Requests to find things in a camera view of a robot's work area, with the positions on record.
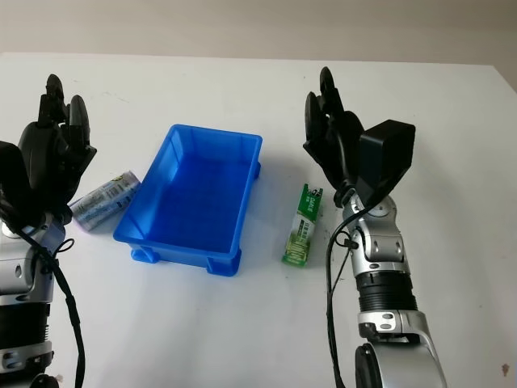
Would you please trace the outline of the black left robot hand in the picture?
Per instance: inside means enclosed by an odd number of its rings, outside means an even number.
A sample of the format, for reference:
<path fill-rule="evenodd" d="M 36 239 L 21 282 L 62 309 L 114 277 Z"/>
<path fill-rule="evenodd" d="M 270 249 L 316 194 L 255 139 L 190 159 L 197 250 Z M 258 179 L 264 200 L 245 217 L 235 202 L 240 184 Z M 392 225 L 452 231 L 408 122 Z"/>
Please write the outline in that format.
<path fill-rule="evenodd" d="M 29 184 L 43 209 L 70 219 L 69 202 L 97 150 L 90 144 L 90 122 L 80 95 L 65 102 L 61 80 L 50 74 L 40 97 L 38 119 L 23 131 L 19 148 Z"/>

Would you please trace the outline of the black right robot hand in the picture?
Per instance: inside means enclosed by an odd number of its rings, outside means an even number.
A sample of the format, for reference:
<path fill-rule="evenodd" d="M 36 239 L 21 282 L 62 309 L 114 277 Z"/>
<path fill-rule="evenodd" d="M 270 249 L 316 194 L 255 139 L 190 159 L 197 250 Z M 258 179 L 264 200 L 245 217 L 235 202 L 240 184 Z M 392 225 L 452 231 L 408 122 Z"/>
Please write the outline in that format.
<path fill-rule="evenodd" d="M 364 127 L 354 112 L 344 108 L 328 67 L 319 76 L 320 94 L 305 101 L 304 149 L 322 168 L 339 195 L 355 186 L 359 174 L 359 138 Z"/>

